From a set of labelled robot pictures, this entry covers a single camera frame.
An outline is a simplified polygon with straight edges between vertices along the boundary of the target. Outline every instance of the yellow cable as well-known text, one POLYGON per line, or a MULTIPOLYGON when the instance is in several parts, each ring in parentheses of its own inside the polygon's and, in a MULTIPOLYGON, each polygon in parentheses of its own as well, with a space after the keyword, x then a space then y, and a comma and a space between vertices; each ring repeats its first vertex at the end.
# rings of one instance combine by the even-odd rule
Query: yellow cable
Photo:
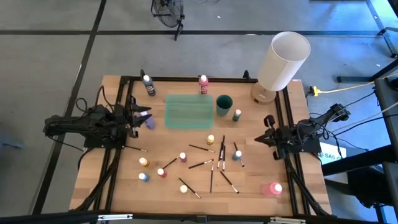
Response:
MULTIPOLYGON (((393 73, 393 74, 391 74, 391 75, 388 75, 388 76, 386 76, 386 77, 382 77, 382 78, 389 78, 389 77, 394 76, 394 75, 398 75, 398 72, 393 73)), ((351 86, 351 87, 347 87, 347 88, 342 88, 342 89, 338 89, 338 90, 330 90, 330 91, 321 91, 320 89, 317 89, 317 92, 318 92, 318 93, 334 93, 334 92, 337 92, 337 91, 350 90, 350 89, 353 89, 353 88, 357 88, 357 87, 362 87, 362 86, 370 85, 370 84, 372 84, 372 83, 374 83, 374 81, 373 81, 373 82, 366 83, 366 84, 362 84, 362 85, 351 86)))

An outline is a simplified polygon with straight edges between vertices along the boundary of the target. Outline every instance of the white lamp shade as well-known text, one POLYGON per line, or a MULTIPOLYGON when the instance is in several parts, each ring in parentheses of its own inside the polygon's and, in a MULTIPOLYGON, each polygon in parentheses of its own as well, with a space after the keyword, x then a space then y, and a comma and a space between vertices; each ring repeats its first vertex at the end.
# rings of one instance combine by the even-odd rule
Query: white lamp shade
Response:
POLYGON ((297 70, 310 55, 308 40, 295 32, 280 32, 272 39, 268 53, 259 71, 259 84, 270 91, 287 86, 297 70))

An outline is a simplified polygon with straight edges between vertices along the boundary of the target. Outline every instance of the purple object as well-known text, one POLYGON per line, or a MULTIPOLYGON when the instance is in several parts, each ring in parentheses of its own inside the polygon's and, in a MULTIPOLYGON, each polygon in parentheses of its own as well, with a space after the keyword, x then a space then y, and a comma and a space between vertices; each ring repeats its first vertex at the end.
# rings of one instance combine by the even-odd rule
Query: purple object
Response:
MULTIPOLYGON (((147 111, 144 111, 144 112, 141 112, 140 114, 141 114, 141 116, 145 116, 145 115, 148 114, 148 112, 147 112, 147 111)), ((145 125, 147 126, 147 128, 149 128, 149 129, 151 129, 151 130, 155 129, 155 121, 154 121, 154 118, 153 118, 152 116, 149 117, 149 118, 145 121, 145 125)))

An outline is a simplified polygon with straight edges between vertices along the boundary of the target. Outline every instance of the paint bottle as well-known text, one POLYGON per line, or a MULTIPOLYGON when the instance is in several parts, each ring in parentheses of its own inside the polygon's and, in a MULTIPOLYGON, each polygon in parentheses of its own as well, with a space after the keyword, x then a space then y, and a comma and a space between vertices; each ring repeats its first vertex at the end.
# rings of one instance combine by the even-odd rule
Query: paint bottle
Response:
POLYGON ((154 81, 152 81, 152 79, 147 75, 144 75, 142 79, 144 81, 144 86, 147 89, 149 96, 156 95, 154 81))
POLYGON ((188 192, 188 187, 186 185, 181 185, 180 191, 181 193, 185 194, 188 192))
POLYGON ((261 193, 263 195, 279 195, 282 193, 282 186, 278 182, 266 184, 261 187, 261 193))
POLYGON ((200 94, 207 94, 208 87, 209 87, 209 79, 207 79, 206 75, 202 75, 199 78, 200 94))
POLYGON ((157 174, 159 176, 161 176, 161 178, 165 178, 167 176, 167 173, 165 170, 163 170, 162 168, 157 169, 157 174))
POLYGON ((241 110, 239 110, 239 109, 236 110, 234 116, 232 117, 232 120, 233 120, 233 121, 238 121, 238 119, 239 119, 240 116, 241 116, 241 113, 242 113, 241 110))
POLYGON ((241 151, 235 151, 235 153, 233 154, 233 156, 232 156, 232 159, 233 160, 238 160, 238 159, 240 159, 240 158, 242 158, 242 152, 241 151))
POLYGON ((144 181, 144 182, 148 182, 148 181, 149 181, 149 176, 146 175, 146 174, 144 174, 144 173, 140 173, 140 174, 138 175, 138 178, 139 178, 140 180, 144 181))
POLYGON ((186 162, 188 160, 188 157, 185 152, 180 153, 180 160, 181 162, 186 162))
POLYGON ((145 159, 144 157, 139 158, 139 163, 143 165, 144 167, 149 167, 149 161, 145 159))
POLYGON ((212 145, 214 143, 214 135, 207 136, 207 145, 212 145))
MULTIPOLYGON (((148 114, 148 111, 143 111, 140 113, 141 116, 145 116, 148 114)), ((147 126, 147 128, 149 129, 155 129, 155 121, 154 121, 154 117, 150 116, 148 119, 145 120, 145 126, 147 126)))

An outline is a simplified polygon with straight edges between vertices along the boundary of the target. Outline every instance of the table lamp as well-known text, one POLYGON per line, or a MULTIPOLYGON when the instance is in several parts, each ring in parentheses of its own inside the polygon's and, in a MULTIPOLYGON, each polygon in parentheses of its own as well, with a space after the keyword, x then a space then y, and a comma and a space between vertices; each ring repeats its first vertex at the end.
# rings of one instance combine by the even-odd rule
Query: table lamp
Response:
POLYGON ((310 43, 303 35, 295 32, 275 35, 259 71, 258 82, 251 88, 251 98, 259 104, 272 102, 276 91, 287 86, 310 52, 310 43))

